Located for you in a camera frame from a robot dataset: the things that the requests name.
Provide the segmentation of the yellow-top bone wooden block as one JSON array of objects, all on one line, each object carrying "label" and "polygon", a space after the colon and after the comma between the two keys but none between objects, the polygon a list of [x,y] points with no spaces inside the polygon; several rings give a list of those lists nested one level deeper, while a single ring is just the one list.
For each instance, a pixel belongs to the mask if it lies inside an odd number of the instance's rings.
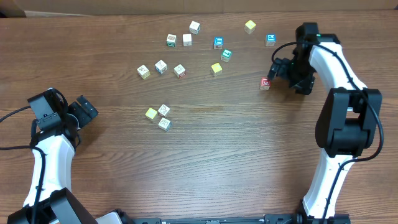
[{"label": "yellow-top bone wooden block", "polygon": [[153,109],[153,108],[149,108],[146,113],[145,116],[147,119],[149,119],[150,121],[154,122],[156,117],[158,115],[158,111]]}]

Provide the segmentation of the white I wooden block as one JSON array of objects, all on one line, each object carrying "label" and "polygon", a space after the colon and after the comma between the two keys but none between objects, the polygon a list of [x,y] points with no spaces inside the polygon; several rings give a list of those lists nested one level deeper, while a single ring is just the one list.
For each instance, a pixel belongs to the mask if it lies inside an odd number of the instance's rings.
[{"label": "white I wooden block", "polygon": [[166,118],[170,114],[170,108],[167,105],[162,104],[158,109],[158,114],[161,117]]}]

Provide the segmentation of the blue B wooden block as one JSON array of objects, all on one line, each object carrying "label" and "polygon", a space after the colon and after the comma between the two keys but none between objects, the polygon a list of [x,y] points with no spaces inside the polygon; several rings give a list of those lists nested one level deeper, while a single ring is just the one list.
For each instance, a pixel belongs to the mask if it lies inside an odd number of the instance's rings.
[{"label": "blue B wooden block", "polygon": [[161,120],[158,123],[158,127],[166,132],[169,131],[170,127],[172,126],[171,120],[168,120],[166,118],[161,118]]}]

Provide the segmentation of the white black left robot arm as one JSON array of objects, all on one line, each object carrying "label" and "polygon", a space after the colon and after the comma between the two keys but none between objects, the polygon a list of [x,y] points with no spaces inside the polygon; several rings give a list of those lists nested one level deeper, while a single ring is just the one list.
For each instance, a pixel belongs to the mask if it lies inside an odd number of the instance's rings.
[{"label": "white black left robot arm", "polygon": [[81,143],[78,132],[97,117],[97,109],[83,95],[68,103],[55,88],[27,101],[36,117],[27,145],[34,171],[23,207],[8,216],[8,223],[95,223],[72,194],[71,173]]}]

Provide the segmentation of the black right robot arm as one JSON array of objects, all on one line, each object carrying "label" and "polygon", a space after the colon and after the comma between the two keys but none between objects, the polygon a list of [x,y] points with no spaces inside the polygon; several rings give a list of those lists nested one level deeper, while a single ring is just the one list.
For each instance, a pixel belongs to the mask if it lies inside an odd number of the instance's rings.
[{"label": "black right robot arm", "polygon": [[318,73],[328,96],[315,126],[320,148],[311,186],[302,200],[304,223],[348,223],[336,215],[335,204],[351,166],[381,130],[381,92],[369,89],[353,73],[335,34],[321,34],[315,22],[305,22],[295,31],[297,46],[288,66],[289,86],[297,93],[312,92]]}]

